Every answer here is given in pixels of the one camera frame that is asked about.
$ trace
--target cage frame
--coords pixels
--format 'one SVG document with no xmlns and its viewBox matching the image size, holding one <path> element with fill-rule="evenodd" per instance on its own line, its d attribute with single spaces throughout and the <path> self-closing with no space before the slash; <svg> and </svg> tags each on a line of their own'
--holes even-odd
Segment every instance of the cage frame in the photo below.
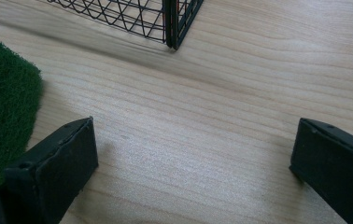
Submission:
<svg viewBox="0 0 353 224">
<path fill-rule="evenodd" d="M 169 48 L 178 50 L 204 0 L 48 0 L 48 2 L 72 9 L 77 14 L 120 28 L 127 33 L 161 41 Z M 161 9 L 147 7 L 149 3 L 162 4 Z M 114 8 L 108 8 L 110 4 L 113 4 L 114 8 L 119 8 L 119 12 Z M 132 10 L 138 9 L 137 16 L 132 17 L 125 13 L 127 7 L 133 8 Z M 143 18 L 144 13 L 149 12 L 154 14 L 153 22 Z M 136 30 L 139 27 L 142 27 L 142 31 Z M 152 31 L 157 32 L 156 34 L 162 32 L 162 35 L 159 35 L 162 37 L 151 36 Z"/>
</svg>

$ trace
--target green mat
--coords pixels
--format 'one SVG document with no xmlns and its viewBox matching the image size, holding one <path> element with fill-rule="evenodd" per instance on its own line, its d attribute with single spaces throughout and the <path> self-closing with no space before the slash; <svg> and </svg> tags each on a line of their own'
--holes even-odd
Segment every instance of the green mat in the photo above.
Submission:
<svg viewBox="0 0 353 224">
<path fill-rule="evenodd" d="M 27 146 L 42 91 L 40 71 L 0 43 L 0 183 Z"/>
</svg>

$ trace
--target wooden floor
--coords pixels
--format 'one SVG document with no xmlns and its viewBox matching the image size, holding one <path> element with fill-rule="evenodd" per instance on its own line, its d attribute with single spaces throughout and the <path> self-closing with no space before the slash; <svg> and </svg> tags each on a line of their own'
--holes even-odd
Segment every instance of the wooden floor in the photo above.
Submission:
<svg viewBox="0 0 353 224">
<path fill-rule="evenodd" d="M 62 223 L 344 223 L 289 171 L 299 118 L 353 134 L 353 0 L 205 0 L 178 51 L 46 0 L 0 0 L 45 90 L 29 147 L 94 117 Z"/>
</svg>

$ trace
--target black metal grid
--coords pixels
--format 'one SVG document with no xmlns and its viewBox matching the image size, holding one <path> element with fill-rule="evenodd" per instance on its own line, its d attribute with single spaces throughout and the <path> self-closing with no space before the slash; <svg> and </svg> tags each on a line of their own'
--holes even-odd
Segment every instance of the black metal grid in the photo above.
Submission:
<svg viewBox="0 0 353 224">
<path fill-rule="evenodd" d="M 204 0 L 48 0 L 178 49 Z"/>
</svg>

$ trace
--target wire mesh panel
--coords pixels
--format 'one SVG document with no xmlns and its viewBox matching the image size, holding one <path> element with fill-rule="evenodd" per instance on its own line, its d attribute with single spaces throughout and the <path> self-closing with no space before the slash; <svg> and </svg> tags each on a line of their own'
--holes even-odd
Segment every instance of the wire mesh panel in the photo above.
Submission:
<svg viewBox="0 0 353 224">
<path fill-rule="evenodd" d="M 203 0 L 48 0 L 178 49 Z"/>
<path fill-rule="evenodd" d="M 197 12 L 204 0 L 176 0 L 176 8 L 171 8 L 173 23 L 173 47 L 177 49 L 191 27 Z"/>
</svg>

